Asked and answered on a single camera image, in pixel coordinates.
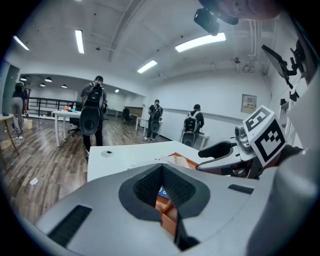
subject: mesh vent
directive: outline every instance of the mesh vent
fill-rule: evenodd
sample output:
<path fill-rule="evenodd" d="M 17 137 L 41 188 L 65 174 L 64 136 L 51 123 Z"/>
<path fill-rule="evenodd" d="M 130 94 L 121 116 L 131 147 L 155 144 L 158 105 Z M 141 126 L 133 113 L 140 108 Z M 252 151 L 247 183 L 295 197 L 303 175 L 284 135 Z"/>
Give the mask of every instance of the mesh vent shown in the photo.
<path fill-rule="evenodd" d="M 175 207 L 180 207 L 196 192 L 195 187 L 172 171 L 163 167 L 163 183 L 165 192 Z"/>
<path fill-rule="evenodd" d="M 92 211 L 91 208 L 77 205 L 48 235 L 57 244 L 66 247 L 82 223 Z"/>
<path fill-rule="evenodd" d="M 161 170 L 162 167 L 139 179 L 133 188 L 137 198 L 152 207 L 156 206 L 158 192 L 161 187 Z"/>

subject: sticker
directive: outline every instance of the sticker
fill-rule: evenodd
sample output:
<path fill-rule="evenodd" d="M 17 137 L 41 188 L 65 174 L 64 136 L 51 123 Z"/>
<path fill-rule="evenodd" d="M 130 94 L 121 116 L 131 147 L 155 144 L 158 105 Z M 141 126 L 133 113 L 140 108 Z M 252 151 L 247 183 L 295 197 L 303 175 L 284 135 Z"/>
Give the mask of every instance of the sticker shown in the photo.
<path fill-rule="evenodd" d="M 286 142 L 281 127 L 275 119 L 254 143 L 266 163 L 278 153 Z"/>
<path fill-rule="evenodd" d="M 261 107 L 258 109 L 258 111 L 251 116 L 250 119 L 248 119 L 245 122 L 245 126 L 248 129 L 248 132 L 255 129 L 259 124 L 261 124 L 271 113 L 266 110 L 264 107 Z"/>

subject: wooden floor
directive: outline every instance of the wooden floor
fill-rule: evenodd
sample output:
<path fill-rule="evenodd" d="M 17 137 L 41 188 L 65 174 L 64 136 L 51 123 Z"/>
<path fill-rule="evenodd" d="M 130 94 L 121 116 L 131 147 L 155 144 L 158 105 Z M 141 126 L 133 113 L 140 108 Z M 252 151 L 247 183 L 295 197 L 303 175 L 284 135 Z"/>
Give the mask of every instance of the wooden floor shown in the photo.
<path fill-rule="evenodd" d="M 103 122 L 104 146 L 167 141 L 160 136 L 154 142 L 144 141 L 143 129 L 135 131 L 135 123 L 123 124 L 120 118 L 108 118 Z M 55 122 L 37 118 L 32 122 L 32 129 L 24 131 L 25 141 L 17 145 L 20 155 L 13 148 L 3 151 L 6 170 L 2 169 L 2 177 L 12 206 L 34 224 L 58 200 L 87 182 L 88 163 L 81 132 L 63 140 L 62 122 L 59 122 L 60 147 L 57 147 Z M 0 141 L 7 140 L 4 127 L 0 128 Z M 95 145 L 95 136 L 91 145 Z M 33 178 L 39 180 L 34 186 L 30 184 Z"/>

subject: ceiling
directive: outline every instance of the ceiling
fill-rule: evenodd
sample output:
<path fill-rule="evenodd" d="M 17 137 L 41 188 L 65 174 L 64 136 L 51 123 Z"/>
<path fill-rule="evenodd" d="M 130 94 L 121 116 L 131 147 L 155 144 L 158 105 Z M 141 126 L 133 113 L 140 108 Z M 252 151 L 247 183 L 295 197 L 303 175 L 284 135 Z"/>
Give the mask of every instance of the ceiling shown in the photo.
<path fill-rule="evenodd" d="M 201 7 L 198 0 L 47 0 L 17 36 L 30 48 L 24 51 L 28 59 L 98 65 L 143 85 L 203 71 L 266 70 L 268 59 L 260 47 L 273 46 L 276 20 L 241 20 L 235 26 L 219 21 L 226 41 L 178 53 L 175 46 L 208 35 L 193 20 Z M 83 31 L 84 56 L 76 29 Z M 151 60 L 158 65 L 137 73 Z"/>
<path fill-rule="evenodd" d="M 77 91 L 79 94 L 81 93 L 85 85 L 92 82 L 90 80 L 85 80 L 81 78 L 63 76 L 63 75 L 52 75 L 52 74 L 21 74 L 20 77 L 26 77 L 27 81 L 24 81 L 24 83 L 27 86 L 29 86 L 30 89 L 35 87 L 35 88 L 42 88 L 44 90 L 48 88 L 65 90 L 65 88 L 62 88 L 61 86 L 66 85 L 67 89 Z M 45 79 L 47 77 L 50 77 L 52 82 L 46 82 Z M 113 87 L 108 84 L 103 84 L 103 88 L 107 94 L 114 93 L 115 90 L 117 89 L 116 87 Z M 125 91 L 123 89 L 119 90 L 118 93 L 120 95 L 134 94 L 132 92 Z"/>

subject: paper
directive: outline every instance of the paper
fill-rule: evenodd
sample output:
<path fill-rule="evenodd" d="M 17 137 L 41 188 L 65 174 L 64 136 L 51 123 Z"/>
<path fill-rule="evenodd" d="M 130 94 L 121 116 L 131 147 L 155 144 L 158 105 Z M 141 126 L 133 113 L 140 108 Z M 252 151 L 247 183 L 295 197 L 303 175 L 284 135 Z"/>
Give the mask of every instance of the paper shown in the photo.
<path fill-rule="evenodd" d="M 30 184 L 33 186 L 33 185 L 36 185 L 38 182 L 39 182 L 38 179 L 34 178 L 33 180 L 30 181 Z"/>

